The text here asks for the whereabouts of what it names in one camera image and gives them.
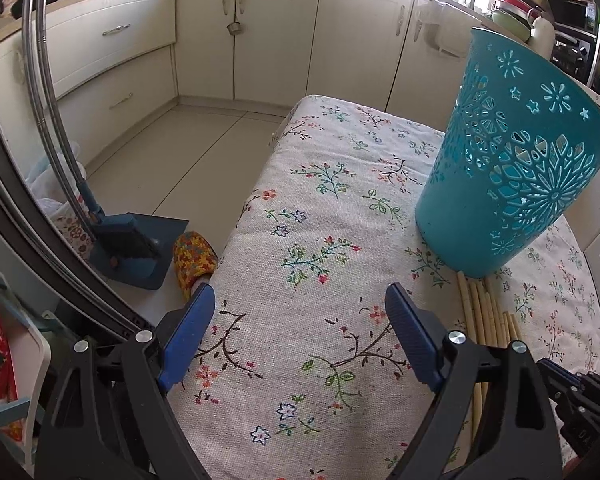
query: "table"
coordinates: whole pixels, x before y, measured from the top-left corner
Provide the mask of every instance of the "table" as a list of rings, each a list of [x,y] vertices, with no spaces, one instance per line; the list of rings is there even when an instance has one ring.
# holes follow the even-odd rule
[[[432,393],[384,292],[400,282],[464,328],[456,273],[413,217],[442,137],[321,96],[280,126],[213,275],[216,316],[169,397],[214,480],[384,479],[409,445]],[[490,279],[536,360],[600,373],[598,300],[564,217]],[[449,468],[468,452],[466,420]]]

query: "white chair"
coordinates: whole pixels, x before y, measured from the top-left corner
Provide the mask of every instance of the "white chair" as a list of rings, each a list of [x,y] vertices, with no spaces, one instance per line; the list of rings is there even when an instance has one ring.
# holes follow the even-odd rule
[[[33,426],[36,420],[42,422],[45,413],[38,405],[38,399],[51,361],[51,348],[1,273],[0,321],[9,342],[18,394],[17,400],[0,404],[0,428],[24,419],[21,443],[2,432],[0,437],[16,460],[32,474],[36,453]]]

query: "bowl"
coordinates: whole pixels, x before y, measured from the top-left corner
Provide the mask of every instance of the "bowl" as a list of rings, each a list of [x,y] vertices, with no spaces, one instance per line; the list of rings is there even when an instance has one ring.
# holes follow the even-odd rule
[[[526,43],[526,40],[531,37],[531,29],[529,27],[525,27],[523,23],[519,22],[515,16],[509,14],[506,10],[494,10],[491,13],[491,20],[493,23],[496,23],[502,28],[507,29],[520,41],[524,41]]]

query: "wooden chopstick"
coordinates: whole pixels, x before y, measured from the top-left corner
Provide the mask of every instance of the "wooden chopstick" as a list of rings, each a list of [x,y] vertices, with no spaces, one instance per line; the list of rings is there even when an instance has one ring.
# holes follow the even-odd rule
[[[495,289],[493,288],[493,283],[488,278],[488,276],[484,279],[484,285],[487,287],[487,292],[491,296],[491,307],[493,309],[493,317],[496,320],[496,338],[498,339],[498,346],[500,348],[506,348],[507,343],[505,343],[504,330],[500,323],[500,320],[502,319],[502,313],[500,311],[500,305],[498,304],[498,298],[496,297]]]

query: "white floor tile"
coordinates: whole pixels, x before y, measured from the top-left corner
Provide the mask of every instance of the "white floor tile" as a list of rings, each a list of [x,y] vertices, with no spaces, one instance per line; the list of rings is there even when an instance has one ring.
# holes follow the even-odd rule
[[[170,110],[130,140],[90,177],[107,214],[152,214],[178,181],[238,117]]]
[[[276,125],[241,118],[186,174],[156,214],[189,219],[221,255],[235,228],[244,200],[269,158]]]
[[[284,117],[269,114],[259,114],[257,112],[247,112],[244,115],[245,119],[258,119],[259,121],[270,121],[271,123],[280,124]]]
[[[157,325],[167,312],[182,308],[185,304],[173,270],[173,263],[171,263],[163,285],[158,290],[144,290],[114,280],[109,280],[107,285],[115,290],[133,310],[153,325]]]

